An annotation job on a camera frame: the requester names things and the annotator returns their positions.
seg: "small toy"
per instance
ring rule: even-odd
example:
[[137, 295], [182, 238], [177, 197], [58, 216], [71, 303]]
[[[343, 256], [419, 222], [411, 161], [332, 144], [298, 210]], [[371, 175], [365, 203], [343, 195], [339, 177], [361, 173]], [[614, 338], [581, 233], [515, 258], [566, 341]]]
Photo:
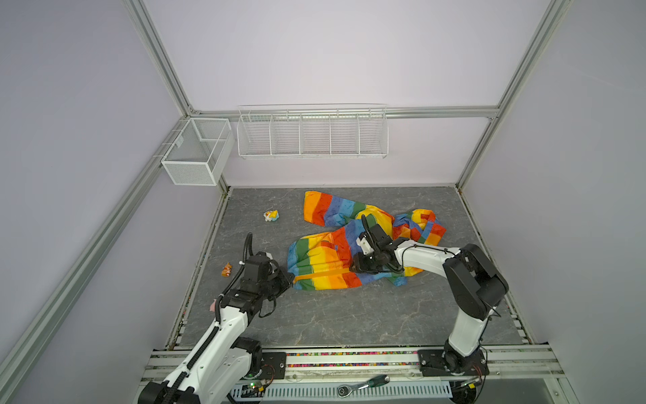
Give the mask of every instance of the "small toy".
[[231, 266], [231, 263], [227, 262], [227, 264], [224, 266], [224, 269], [222, 270], [222, 276], [223, 277], [231, 276], [231, 268], [233, 268]]
[[278, 211], [266, 211], [263, 216], [266, 222], [275, 222], [279, 218]]

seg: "robotic arm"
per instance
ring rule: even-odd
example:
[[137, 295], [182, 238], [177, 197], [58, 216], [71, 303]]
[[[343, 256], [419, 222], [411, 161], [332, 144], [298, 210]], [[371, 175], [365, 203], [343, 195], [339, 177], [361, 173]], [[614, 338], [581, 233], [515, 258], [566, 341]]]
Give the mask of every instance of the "robotic arm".
[[[240, 286], [233, 288], [241, 276]], [[260, 314], [263, 301], [273, 302], [275, 309], [276, 299], [291, 287], [293, 277], [280, 269], [271, 254], [253, 255], [249, 233], [241, 267], [216, 300], [215, 320], [163, 383], [146, 385], [138, 403], [220, 404], [243, 377], [262, 378], [260, 342], [240, 334], [256, 314], [271, 314]]]
[[[379, 225], [369, 228], [365, 217], [362, 221], [367, 230], [357, 239], [362, 251], [353, 257], [351, 271], [402, 273], [405, 266], [411, 266], [434, 272], [447, 279], [459, 306], [444, 349], [418, 350], [422, 374], [476, 375], [474, 367], [487, 374], [480, 339], [509, 287], [483, 251], [474, 244], [441, 248], [406, 238], [392, 240]], [[240, 335], [256, 314], [268, 315], [260, 315], [264, 300], [276, 308], [276, 298], [291, 287], [293, 275], [284, 273], [270, 254], [253, 255], [251, 234], [247, 235], [241, 264], [218, 296], [209, 329], [163, 383], [150, 382], [143, 389], [139, 404], [219, 404], [243, 377], [264, 378], [260, 342]], [[243, 272], [240, 286], [233, 288]], [[253, 388], [261, 392], [263, 386]]]
[[473, 366], [487, 372], [480, 339], [489, 316], [509, 291], [505, 278], [498, 272], [480, 247], [467, 244], [462, 248], [442, 248], [420, 244], [406, 238], [391, 239], [377, 224], [364, 228], [357, 239], [362, 252], [355, 254], [351, 271], [402, 273], [414, 267], [443, 276], [451, 286], [459, 306], [453, 332], [442, 352], [421, 350], [424, 376], [473, 374]]

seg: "wire shelf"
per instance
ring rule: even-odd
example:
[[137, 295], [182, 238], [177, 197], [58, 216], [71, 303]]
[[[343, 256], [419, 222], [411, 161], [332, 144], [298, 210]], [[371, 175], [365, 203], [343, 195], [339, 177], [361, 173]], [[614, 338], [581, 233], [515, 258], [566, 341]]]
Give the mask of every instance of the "wire shelf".
[[176, 185], [215, 186], [234, 143], [228, 119], [190, 118], [161, 164]]
[[263, 113], [275, 107], [240, 107], [238, 154], [242, 158], [388, 155], [385, 105], [317, 105], [317, 109], [292, 105], [284, 113]]

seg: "rainbow fabric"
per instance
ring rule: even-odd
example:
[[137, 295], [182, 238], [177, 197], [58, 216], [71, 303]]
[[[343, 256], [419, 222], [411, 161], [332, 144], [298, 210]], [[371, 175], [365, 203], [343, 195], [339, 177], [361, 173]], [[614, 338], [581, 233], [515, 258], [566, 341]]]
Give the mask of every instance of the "rainbow fabric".
[[392, 216], [376, 206], [307, 191], [303, 214], [306, 221], [319, 226], [343, 226], [336, 231], [305, 236], [289, 247], [287, 270], [293, 273], [294, 288], [325, 290], [356, 288], [380, 278], [388, 278], [396, 286], [406, 284], [406, 278], [422, 270], [406, 268], [403, 274], [391, 272], [370, 275], [350, 272], [352, 256], [359, 251], [357, 238], [365, 231], [361, 215], [368, 226], [376, 223], [393, 239], [408, 237], [414, 241], [436, 246], [446, 229], [433, 211], [416, 209]]

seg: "orange strap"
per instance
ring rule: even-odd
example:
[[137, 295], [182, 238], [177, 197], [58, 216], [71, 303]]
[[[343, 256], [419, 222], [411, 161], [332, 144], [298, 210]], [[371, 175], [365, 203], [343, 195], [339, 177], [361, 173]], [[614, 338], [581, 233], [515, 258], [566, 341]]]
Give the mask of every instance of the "orange strap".
[[349, 272], [345, 268], [341, 268], [339, 270], [331, 270], [331, 271], [325, 271], [325, 272], [315, 272], [315, 273], [309, 273], [307, 275], [299, 275], [294, 278], [294, 283], [298, 281], [302, 281], [303, 279], [312, 279], [312, 278], [320, 278], [320, 277], [327, 277], [327, 276], [332, 276], [332, 275], [341, 275], [343, 273]]

